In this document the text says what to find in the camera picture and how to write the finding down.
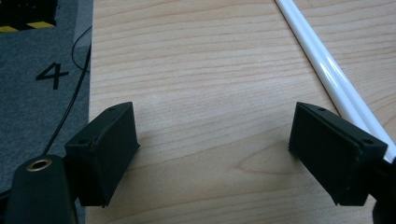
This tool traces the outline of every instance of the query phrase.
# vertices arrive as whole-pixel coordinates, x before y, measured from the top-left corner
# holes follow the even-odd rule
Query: black clamp
[[[65,144],[18,167],[0,195],[0,223],[78,223],[75,200],[106,206],[139,149],[132,103],[114,105]]]
[[[374,223],[396,223],[396,160],[388,145],[329,110],[297,103],[289,149],[335,204],[363,206],[376,200]]]

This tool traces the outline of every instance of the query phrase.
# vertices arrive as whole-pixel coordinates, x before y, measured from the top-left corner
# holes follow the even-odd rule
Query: white fluorescent tube
[[[384,159],[392,162],[396,157],[395,144],[367,104],[361,99],[303,14],[291,0],[276,0],[276,3],[312,63],[327,93],[332,98],[341,117],[388,144]]]

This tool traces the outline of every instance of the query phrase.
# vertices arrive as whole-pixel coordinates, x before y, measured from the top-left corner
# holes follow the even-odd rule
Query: black object
[[[102,112],[65,148],[64,158],[42,155],[17,169],[11,192],[0,194],[0,223],[77,223],[76,198],[108,205],[139,148],[132,103]]]
[[[383,160],[387,147],[327,109],[297,103],[290,152],[301,160],[335,204],[362,206],[368,194],[372,194],[379,210],[395,218],[389,211],[396,211],[396,161],[389,164]]]
[[[1,0],[0,32],[56,25],[57,0]]]
[[[15,172],[6,223],[77,223],[74,200],[63,159],[34,158]]]
[[[64,147],[81,205],[108,205],[139,148],[132,103],[108,108]]]

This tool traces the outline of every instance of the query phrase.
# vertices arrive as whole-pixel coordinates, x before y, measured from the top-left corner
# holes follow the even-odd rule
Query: gray carpet
[[[78,2],[59,0],[56,27],[0,33],[0,191],[11,187],[19,165],[41,154],[73,95],[81,70],[72,62],[72,46],[92,24],[92,1],[83,1],[91,11],[82,11],[78,29]],[[75,51],[81,67],[90,43],[89,36],[84,39]],[[68,72],[59,77],[57,90],[54,78],[35,80],[53,63],[61,65],[61,72]],[[64,156],[64,144],[88,123],[89,78],[87,74],[49,154]],[[84,223],[80,207],[78,219]]]

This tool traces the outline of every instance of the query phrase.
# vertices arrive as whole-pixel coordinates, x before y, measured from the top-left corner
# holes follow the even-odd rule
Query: screw hole
[[[27,167],[27,171],[35,172],[35,171],[44,170],[45,168],[49,167],[51,164],[52,164],[52,160],[50,159],[34,161],[29,164],[29,166]]]
[[[88,140],[87,139],[81,139],[81,140],[78,141],[78,143],[79,144],[86,144],[86,143],[88,143]]]
[[[369,145],[372,145],[374,142],[372,141],[372,140],[370,140],[370,139],[361,139],[361,141],[363,141],[363,143],[365,143],[365,144],[369,144]]]

